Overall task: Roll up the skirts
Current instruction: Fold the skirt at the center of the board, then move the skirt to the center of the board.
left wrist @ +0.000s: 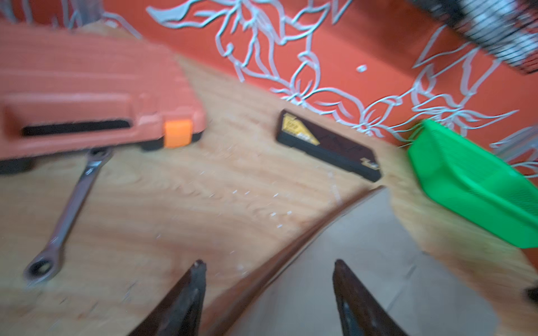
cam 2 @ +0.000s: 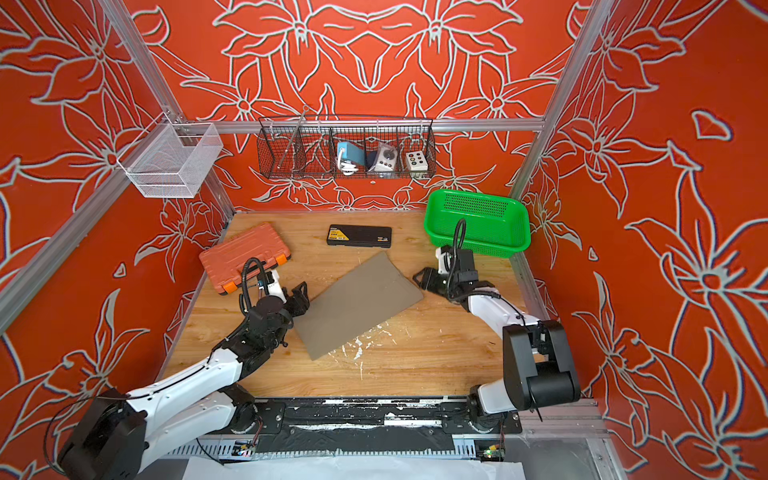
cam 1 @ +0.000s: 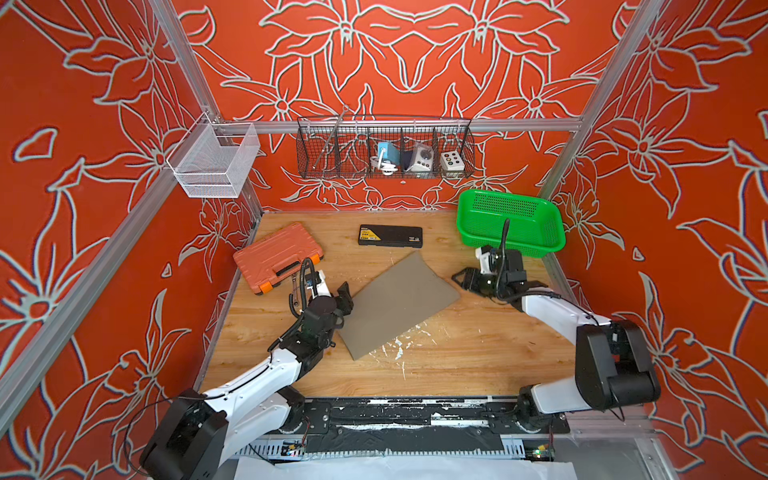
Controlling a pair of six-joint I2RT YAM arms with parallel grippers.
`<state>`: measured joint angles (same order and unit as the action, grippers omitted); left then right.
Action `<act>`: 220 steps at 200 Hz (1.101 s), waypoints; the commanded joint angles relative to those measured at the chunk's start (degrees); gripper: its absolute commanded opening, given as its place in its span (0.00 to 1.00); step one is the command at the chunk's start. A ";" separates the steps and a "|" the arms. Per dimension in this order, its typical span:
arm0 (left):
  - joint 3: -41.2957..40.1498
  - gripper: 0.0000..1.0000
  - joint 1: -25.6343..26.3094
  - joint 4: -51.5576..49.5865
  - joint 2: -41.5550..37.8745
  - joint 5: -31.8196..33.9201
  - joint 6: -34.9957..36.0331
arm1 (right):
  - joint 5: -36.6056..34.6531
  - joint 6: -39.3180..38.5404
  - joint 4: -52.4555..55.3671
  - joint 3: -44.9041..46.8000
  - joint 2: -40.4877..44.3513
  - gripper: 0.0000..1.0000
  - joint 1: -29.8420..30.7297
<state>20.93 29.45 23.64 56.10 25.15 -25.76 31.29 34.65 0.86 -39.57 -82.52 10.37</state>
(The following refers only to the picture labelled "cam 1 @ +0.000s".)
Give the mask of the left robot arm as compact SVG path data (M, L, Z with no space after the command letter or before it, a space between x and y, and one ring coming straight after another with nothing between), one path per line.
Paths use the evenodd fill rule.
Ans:
M211 479L235 453L265 433L301 420L304 397L293 384L333 348L334 333L354 308L349 285L336 294L322 286L302 300L295 323L271 346L264 361L223 385L183 391L139 458L151 479Z

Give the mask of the khaki skirt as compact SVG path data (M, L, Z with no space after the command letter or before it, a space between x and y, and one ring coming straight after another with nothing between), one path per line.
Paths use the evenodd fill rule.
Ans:
M459 299L420 253L412 253L355 294L340 335L357 361Z

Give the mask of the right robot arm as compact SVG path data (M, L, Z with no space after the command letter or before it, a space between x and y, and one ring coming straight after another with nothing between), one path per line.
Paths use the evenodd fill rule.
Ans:
M519 428L537 433L564 413L621 414L626 406L660 398L660 382L638 325L593 313L530 280L517 250L485 246L475 254L479 266L454 274L454 283L543 322L575 347L572 376L520 389L511 413Z

